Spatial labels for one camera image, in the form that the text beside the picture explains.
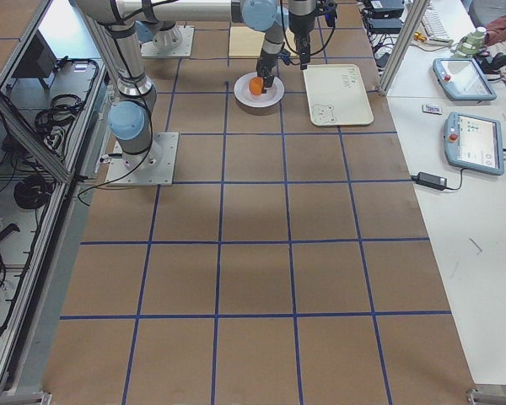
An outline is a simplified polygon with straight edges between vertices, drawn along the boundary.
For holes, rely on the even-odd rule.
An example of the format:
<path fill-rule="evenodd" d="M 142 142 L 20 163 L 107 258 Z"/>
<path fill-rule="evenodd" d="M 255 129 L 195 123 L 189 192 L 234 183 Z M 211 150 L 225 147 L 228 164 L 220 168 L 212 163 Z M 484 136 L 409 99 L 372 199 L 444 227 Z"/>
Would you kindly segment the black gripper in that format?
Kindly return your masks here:
<path fill-rule="evenodd" d="M 300 70 L 306 70 L 310 63 L 310 34 L 295 34 L 294 42 L 296 45 L 296 53 L 299 56 Z"/>
<path fill-rule="evenodd" d="M 273 85 L 272 70 L 277 65 L 277 54 L 262 53 L 256 63 L 256 81 L 262 84 L 262 93 L 265 94 Z"/>

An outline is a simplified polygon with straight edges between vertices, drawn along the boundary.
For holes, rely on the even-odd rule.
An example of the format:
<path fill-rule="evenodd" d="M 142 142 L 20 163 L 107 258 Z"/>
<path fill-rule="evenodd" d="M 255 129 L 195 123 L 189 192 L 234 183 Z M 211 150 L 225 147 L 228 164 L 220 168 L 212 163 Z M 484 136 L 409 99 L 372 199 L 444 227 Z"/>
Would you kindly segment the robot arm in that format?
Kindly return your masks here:
<path fill-rule="evenodd" d="M 141 19 L 152 24 L 184 21 L 233 22 L 264 34 L 249 91 L 265 94 L 274 82 L 273 69 L 284 48 L 288 16 L 276 1 L 143 1 Z"/>
<path fill-rule="evenodd" d="M 116 64 L 120 92 L 129 98 L 146 100 L 153 85 L 143 66 L 138 35 L 134 24 L 176 21 L 209 21 L 244 23 L 262 32 L 264 40 L 256 63 L 256 92 L 272 87 L 273 68 L 287 45 L 286 32 L 294 35 L 294 52 L 299 66 L 310 63 L 310 32 L 316 17 L 335 10 L 327 1 L 78 1 L 81 11 L 104 28 L 110 38 L 111 61 Z"/>

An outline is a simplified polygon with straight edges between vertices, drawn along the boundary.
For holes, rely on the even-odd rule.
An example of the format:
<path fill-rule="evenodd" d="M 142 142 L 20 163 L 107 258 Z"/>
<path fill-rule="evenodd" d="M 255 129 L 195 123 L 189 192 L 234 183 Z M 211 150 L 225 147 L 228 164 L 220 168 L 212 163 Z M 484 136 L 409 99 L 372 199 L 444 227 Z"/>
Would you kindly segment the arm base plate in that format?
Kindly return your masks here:
<path fill-rule="evenodd" d="M 115 141 L 105 180 L 110 186 L 171 186 L 180 134 L 156 132 L 148 156 L 124 154 Z"/>
<path fill-rule="evenodd" d="M 175 25 L 158 32 L 152 40 L 144 42 L 141 54 L 145 59 L 189 57 L 195 29 L 190 25 Z"/>

